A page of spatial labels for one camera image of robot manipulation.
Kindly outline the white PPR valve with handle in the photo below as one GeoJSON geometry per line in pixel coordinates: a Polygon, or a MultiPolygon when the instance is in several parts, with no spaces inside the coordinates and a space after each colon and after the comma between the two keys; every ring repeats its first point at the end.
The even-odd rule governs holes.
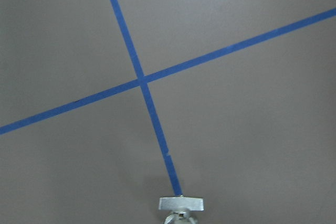
{"type": "Polygon", "coordinates": [[[169,211],[163,223],[199,223],[193,214],[196,211],[204,211],[204,199],[185,197],[161,197],[159,199],[159,210],[169,211]]]}

